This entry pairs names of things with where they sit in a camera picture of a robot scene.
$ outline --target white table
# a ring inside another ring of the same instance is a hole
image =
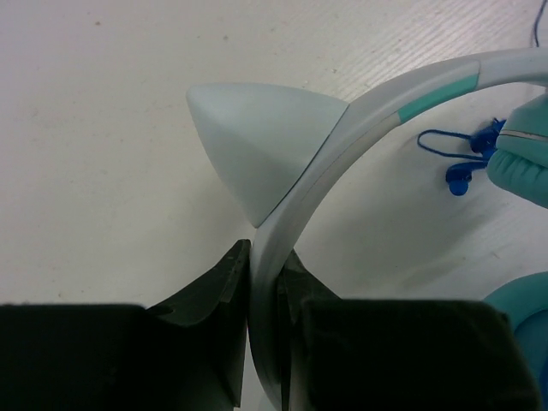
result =
[[[0,299],[151,305],[253,229],[184,99],[260,81],[351,100],[421,65],[527,46],[539,1],[0,0]],[[480,298],[548,269],[548,213],[420,151],[539,90],[444,104],[395,130],[335,186],[297,245],[341,295]],[[453,143],[440,142],[451,147]],[[268,409],[246,365],[243,409]]]

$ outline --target teal stripe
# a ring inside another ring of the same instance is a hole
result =
[[[438,104],[442,104],[445,101],[459,97],[467,92],[473,92],[477,85],[477,74],[464,77],[463,79],[457,80],[446,86],[442,86],[439,89],[429,92],[428,94],[417,98],[415,101],[404,105],[397,111],[397,114],[402,123],[408,122],[413,117],[418,116],[420,113],[429,110]]]

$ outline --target white cat ear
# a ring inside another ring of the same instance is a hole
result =
[[[259,227],[297,182],[348,107],[337,98],[263,84],[206,84],[187,92],[213,167]]]

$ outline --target ear cushion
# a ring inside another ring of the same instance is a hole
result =
[[[501,134],[497,149],[487,165],[491,181],[548,208],[548,139],[528,140]]]
[[[533,376],[543,386],[548,367],[548,272],[518,278],[495,290],[485,302],[509,316],[510,326]]]

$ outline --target blue earbud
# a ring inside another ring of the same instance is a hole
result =
[[[494,118],[489,126],[482,128],[472,135],[436,129],[425,130],[417,136],[417,145],[428,152],[433,152],[442,157],[472,160],[466,163],[451,165],[445,173],[445,181],[447,181],[451,193],[455,196],[461,196],[468,191],[468,185],[472,181],[472,173],[487,167],[489,159],[497,150],[497,137],[500,134],[500,130],[503,128],[504,123],[505,120],[499,121]],[[420,140],[425,134],[439,134],[466,140],[470,145],[470,149],[473,152],[478,153],[479,156],[441,152],[426,146]]]

